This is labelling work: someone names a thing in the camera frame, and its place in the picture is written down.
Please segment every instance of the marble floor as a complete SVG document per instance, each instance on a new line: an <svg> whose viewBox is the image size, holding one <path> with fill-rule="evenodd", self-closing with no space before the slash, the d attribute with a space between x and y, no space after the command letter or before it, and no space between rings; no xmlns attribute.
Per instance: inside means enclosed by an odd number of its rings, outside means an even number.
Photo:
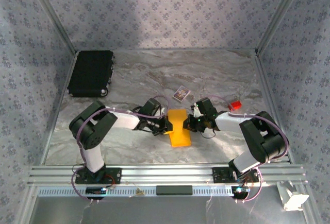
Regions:
<svg viewBox="0 0 330 224"><path fill-rule="evenodd" d="M194 101L219 95L230 102L240 100L243 104L240 113L266 109L253 67L252 50L140 50L114 51L114 55L109 94L99 99L107 106L132 109L151 97L164 95L170 99L172 108L186 108L190 113ZM172 95L181 85L191 93L179 103ZM46 165L82 162L68 127L94 100L64 95ZM225 103L211 100L218 111L228 110ZM228 162L247 149L242 136L224 131L217 132L212 139L191 133L191 141L189 147L172 147L168 135L152 136L142 131L113 128L101 148L106 164Z"/></svg>

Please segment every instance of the yellow object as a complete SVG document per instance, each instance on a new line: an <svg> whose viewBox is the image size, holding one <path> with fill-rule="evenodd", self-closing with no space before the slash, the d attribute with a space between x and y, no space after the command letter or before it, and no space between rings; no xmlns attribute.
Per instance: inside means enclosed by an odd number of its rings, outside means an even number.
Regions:
<svg viewBox="0 0 330 224"><path fill-rule="evenodd" d="M173 125L173 132L169 134L172 147L190 146L189 130L183 128L184 120L187 118L186 109L170 109L168 117Z"/></svg>

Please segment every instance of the black case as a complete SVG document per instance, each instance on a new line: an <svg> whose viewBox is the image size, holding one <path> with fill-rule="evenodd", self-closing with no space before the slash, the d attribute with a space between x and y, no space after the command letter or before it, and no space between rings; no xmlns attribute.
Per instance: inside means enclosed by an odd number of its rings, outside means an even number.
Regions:
<svg viewBox="0 0 330 224"><path fill-rule="evenodd" d="M76 55L68 93L73 97L105 97L113 72L113 52L83 50Z"/></svg>

